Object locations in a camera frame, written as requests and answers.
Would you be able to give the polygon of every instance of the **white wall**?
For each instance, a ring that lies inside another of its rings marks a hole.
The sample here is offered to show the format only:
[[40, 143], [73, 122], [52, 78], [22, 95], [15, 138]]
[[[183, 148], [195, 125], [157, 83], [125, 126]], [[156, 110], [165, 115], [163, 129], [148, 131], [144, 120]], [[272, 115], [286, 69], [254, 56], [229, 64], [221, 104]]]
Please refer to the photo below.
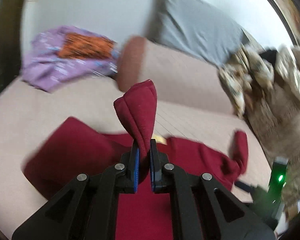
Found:
[[[232, 17], [264, 47], [292, 45], [280, 18], [267, 0], [205, 0]], [[61, 24], [75, 25], [124, 42], [131, 34], [144, 35], [154, 0], [39, 0], [35, 2], [32, 33]], [[24, 41], [25, 50], [29, 41]]]
[[74, 25], [105, 35], [121, 46], [131, 35], [145, 36], [154, 0], [39, 0], [27, 2], [22, 22], [22, 50], [36, 34]]

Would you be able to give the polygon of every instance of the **yellow tag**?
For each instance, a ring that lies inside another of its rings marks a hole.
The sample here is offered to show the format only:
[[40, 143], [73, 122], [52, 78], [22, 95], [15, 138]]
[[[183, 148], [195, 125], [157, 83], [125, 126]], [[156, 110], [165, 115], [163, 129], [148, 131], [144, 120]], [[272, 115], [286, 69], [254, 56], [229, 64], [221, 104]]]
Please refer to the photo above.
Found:
[[166, 140], [165, 138], [159, 136], [159, 135], [154, 134], [154, 135], [152, 135], [152, 138], [151, 138], [151, 139], [155, 139], [155, 141], [156, 141], [157, 143], [162, 143], [162, 144], [167, 145], [167, 140]]

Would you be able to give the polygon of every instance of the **patterned fabric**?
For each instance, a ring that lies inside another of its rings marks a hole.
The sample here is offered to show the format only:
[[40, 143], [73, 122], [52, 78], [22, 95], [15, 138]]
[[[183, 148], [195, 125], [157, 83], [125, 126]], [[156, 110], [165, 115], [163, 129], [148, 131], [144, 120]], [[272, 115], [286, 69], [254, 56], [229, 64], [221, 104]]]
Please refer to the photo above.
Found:
[[219, 78], [230, 94], [237, 116], [242, 118], [245, 111], [244, 94], [251, 92], [250, 83], [254, 79], [261, 88], [271, 89], [274, 70], [256, 51], [242, 46], [219, 70]]
[[277, 156], [289, 159], [282, 200], [286, 209], [300, 199], [300, 52], [293, 55], [283, 46], [274, 68], [256, 52], [242, 48], [220, 79], [242, 116], [246, 110], [269, 164]]
[[254, 109], [247, 107], [247, 116], [270, 166], [277, 156], [289, 159], [282, 190], [287, 209], [300, 199], [300, 110], [275, 83], [273, 90], [255, 102]]
[[61, 58], [70, 59], [105, 59], [111, 57], [114, 44], [114, 41], [106, 37], [68, 33], [65, 37], [65, 44], [58, 55]]

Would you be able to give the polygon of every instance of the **beige bedsheet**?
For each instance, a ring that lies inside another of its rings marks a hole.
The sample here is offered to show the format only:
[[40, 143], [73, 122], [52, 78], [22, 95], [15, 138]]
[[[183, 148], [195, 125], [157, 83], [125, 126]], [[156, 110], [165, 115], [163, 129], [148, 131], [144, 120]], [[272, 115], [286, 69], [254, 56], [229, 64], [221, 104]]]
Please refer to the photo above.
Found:
[[234, 113], [216, 67], [148, 40], [145, 46], [138, 82], [151, 79], [159, 100], [216, 113]]
[[[110, 78], [85, 78], [48, 94], [17, 78], [0, 95], [0, 230], [11, 238], [14, 230], [46, 200], [21, 171], [24, 160], [67, 117], [75, 116], [100, 132], [120, 133], [113, 101], [122, 95]], [[206, 143], [228, 152], [236, 129], [248, 135], [249, 160], [245, 182], [267, 186], [270, 168], [247, 125], [235, 116], [214, 114], [187, 106], [158, 102], [154, 132]], [[234, 188], [241, 200], [249, 196]]]

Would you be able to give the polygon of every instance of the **gray pillow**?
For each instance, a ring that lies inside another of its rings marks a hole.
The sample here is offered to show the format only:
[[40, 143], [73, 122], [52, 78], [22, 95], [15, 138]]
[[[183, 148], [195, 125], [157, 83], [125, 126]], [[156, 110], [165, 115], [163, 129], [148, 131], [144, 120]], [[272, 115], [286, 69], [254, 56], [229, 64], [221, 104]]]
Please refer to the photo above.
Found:
[[164, 0], [152, 41], [221, 66], [244, 39], [241, 26], [201, 0]]

